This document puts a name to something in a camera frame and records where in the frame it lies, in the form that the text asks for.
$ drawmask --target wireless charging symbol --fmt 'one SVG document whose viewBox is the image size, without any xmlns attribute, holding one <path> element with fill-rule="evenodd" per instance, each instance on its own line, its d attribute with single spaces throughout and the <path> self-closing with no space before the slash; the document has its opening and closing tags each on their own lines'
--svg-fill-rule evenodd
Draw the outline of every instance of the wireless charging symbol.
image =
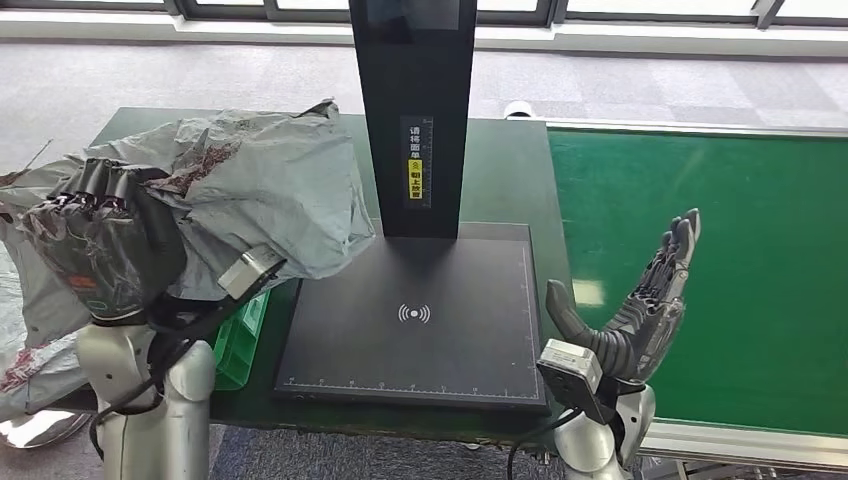
<svg viewBox="0 0 848 480">
<path fill-rule="evenodd" d="M 409 308 L 404 303 L 398 309 L 398 320 L 401 323 L 407 320 L 419 320 L 421 323 L 427 323 L 430 321 L 430 307 L 427 305 L 422 305 L 419 308 Z"/>
</svg>

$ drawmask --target green plastic crate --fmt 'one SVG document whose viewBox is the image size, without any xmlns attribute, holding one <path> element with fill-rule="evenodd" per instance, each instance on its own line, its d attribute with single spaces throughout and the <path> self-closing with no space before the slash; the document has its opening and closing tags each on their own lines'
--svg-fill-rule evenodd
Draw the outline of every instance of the green plastic crate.
<svg viewBox="0 0 848 480">
<path fill-rule="evenodd" d="M 247 384 L 269 294 L 253 298 L 218 327 L 215 390 L 238 390 Z"/>
</svg>

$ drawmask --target table edge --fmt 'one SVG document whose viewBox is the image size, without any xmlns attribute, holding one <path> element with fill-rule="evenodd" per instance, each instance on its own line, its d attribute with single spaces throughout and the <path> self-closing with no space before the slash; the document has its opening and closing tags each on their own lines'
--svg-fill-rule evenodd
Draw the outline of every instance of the table edge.
<svg viewBox="0 0 848 480">
<path fill-rule="evenodd" d="M 640 453 L 721 463 L 848 472 L 848 437 L 657 419 Z"/>
<path fill-rule="evenodd" d="M 759 125 L 732 125 L 687 122 L 610 122 L 577 118 L 510 118 L 514 121 L 542 121 L 548 130 L 601 130 L 633 133 L 689 133 L 729 136 L 776 136 L 848 138 L 848 129 L 842 128 L 775 128 Z"/>
</svg>

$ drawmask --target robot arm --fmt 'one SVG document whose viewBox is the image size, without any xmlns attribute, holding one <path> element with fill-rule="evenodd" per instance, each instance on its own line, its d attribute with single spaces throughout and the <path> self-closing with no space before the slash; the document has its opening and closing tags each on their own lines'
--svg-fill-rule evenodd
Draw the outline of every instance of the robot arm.
<svg viewBox="0 0 848 480">
<path fill-rule="evenodd" d="M 551 280 L 546 307 L 565 342 L 552 339 L 537 362 L 566 407 L 554 440 L 569 480 L 625 478 L 654 416 L 646 385 L 683 316 L 683 287 L 701 231 L 697 209 L 672 220 L 636 288 L 600 331 L 579 317 L 568 289 Z"/>
<path fill-rule="evenodd" d="M 92 159 L 22 218 L 36 251 L 92 315 L 77 354 L 97 394 L 90 435 L 107 479 L 206 478 L 215 357 L 201 338 L 284 262 L 255 246 L 219 279 L 223 300 L 169 297 L 186 264 L 182 237 L 170 209 L 141 186 L 164 176 Z"/>
</svg>

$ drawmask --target black cable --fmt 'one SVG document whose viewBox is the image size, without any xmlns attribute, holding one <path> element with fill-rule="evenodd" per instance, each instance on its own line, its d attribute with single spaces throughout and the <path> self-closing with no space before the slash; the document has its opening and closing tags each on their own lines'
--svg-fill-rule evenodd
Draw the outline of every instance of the black cable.
<svg viewBox="0 0 848 480">
<path fill-rule="evenodd" d="M 525 433 L 524 435 L 518 437 L 518 439 L 515 440 L 515 443 L 512 444 L 512 448 L 509 449 L 509 456 L 507 457 L 507 460 L 506 460 L 506 478 L 507 478 L 507 480 L 512 480 L 512 463 L 515 460 L 515 452 L 518 451 L 518 447 L 520 447 L 522 443 L 525 443 L 528 440 L 533 439 L 534 437 L 538 437 L 539 435 L 541 435 L 541 434 L 543 434 L 543 433 L 545 433 L 549 430 L 554 430 L 557 427 L 565 425 L 566 423 L 577 418 L 577 416 L 580 415 L 581 413 L 583 413 L 583 410 L 580 410 L 579 408 L 575 408 L 574 410 L 571 411 L 571 413 L 567 414 L 566 416 L 564 416 L 564 417 L 562 417 L 558 420 L 555 420 L 555 421 L 553 421 L 553 422 L 551 422 L 547 425 L 542 425 L 541 427 L 533 429 L 533 430 Z"/>
<path fill-rule="evenodd" d="M 160 368 L 157 368 L 155 371 L 152 371 L 150 374 L 150 378 L 139 384 L 136 388 L 130 390 L 125 393 L 122 397 L 118 398 L 115 402 L 109 406 L 109 408 L 97 412 L 96 415 L 91 419 L 91 423 L 88 425 L 88 438 L 91 440 L 91 444 L 94 446 L 94 450 L 97 452 L 97 455 L 100 457 L 100 460 L 103 460 L 104 453 L 103 448 L 100 447 L 100 442 L 97 440 L 97 426 L 100 422 L 106 418 L 106 415 L 110 413 L 114 413 L 118 410 L 122 410 L 126 404 L 132 402 L 139 395 L 146 392 L 147 389 L 153 387 L 154 385 L 161 383 L 165 380 L 165 376 L 168 374 L 168 370 L 171 369 L 176 363 L 189 351 L 189 349 L 194 345 L 196 340 L 189 340 L 181 345 L 179 345 L 171 354 L 171 356 L 167 359 L 165 363 L 162 364 Z M 151 408 L 156 408 L 159 405 L 159 402 L 154 403 L 154 405 L 150 408 L 145 408 L 143 411 L 148 411 Z"/>
<path fill-rule="evenodd" d="M 157 397 L 156 402 L 153 405 L 139 409 L 137 411 L 126 412 L 124 408 L 128 403 L 135 400 L 139 395 L 143 394 L 147 389 L 153 387 L 154 385 L 158 385 L 165 381 L 165 377 L 168 375 L 168 370 L 171 369 L 177 362 L 185 355 L 189 349 L 191 349 L 192 345 L 195 342 L 200 340 L 204 335 L 212 332 L 215 328 L 220 326 L 220 324 L 226 320 L 230 315 L 235 313 L 239 308 L 241 308 L 244 304 L 246 304 L 250 299 L 256 296 L 265 283 L 272 278 L 276 272 L 282 268 L 285 260 L 275 265 L 273 268 L 265 272 L 265 274 L 261 275 L 256 281 L 253 282 L 241 297 L 238 300 L 234 300 L 230 297 L 225 297 L 223 300 L 220 300 L 215 304 L 214 307 L 210 306 L 207 302 L 203 302 L 203 305 L 198 304 L 204 313 L 208 315 L 206 318 L 199 319 L 189 325 L 186 325 L 182 328 L 171 328 L 166 327 L 164 325 L 158 324 L 155 321 L 150 321 L 151 317 L 148 317 L 148 326 L 151 327 L 154 331 L 161 333 L 163 335 L 167 335 L 170 337 L 174 337 L 177 339 L 185 340 L 184 343 L 178 345 L 174 350 L 170 357 L 167 357 L 165 361 L 161 364 L 156 362 L 153 365 L 156 365 L 156 368 L 151 370 L 150 378 L 139 384 L 136 388 L 130 390 L 122 397 L 118 398 L 118 400 L 111 402 L 109 408 L 103 410 L 102 412 L 98 412 L 92 419 L 91 423 L 88 426 L 88 437 L 91 440 L 91 444 L 94 446 L 94 450 L 97 452 L 97 455 L 100 457 L 100 460 L 104 458 L 103 448 L 100 447 L 100 442 L 97 440 L 97 426 L 100 422 L 106 418 L 106 415 L 110 413 L 117 412 L 122 410 L 127 415 L 139 414 L 150 411 L 157 406 L 161 402 L 161 398 Z"/>
</svg>

